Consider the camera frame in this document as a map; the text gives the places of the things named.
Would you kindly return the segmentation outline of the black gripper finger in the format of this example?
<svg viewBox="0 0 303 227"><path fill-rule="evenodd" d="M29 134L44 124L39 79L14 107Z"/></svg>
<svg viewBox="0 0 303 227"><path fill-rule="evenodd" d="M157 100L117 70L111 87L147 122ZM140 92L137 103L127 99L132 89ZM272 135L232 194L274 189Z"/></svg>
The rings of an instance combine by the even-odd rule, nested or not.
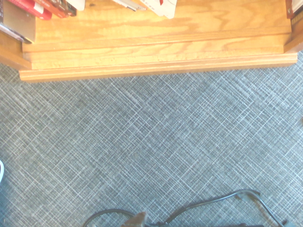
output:
<svg viewBox="0 0 303 227"><path fill-rule="evenodd" d="M143 211L136 214L125 222L125 227L144 227L147 219L147 212Z"/></svg>

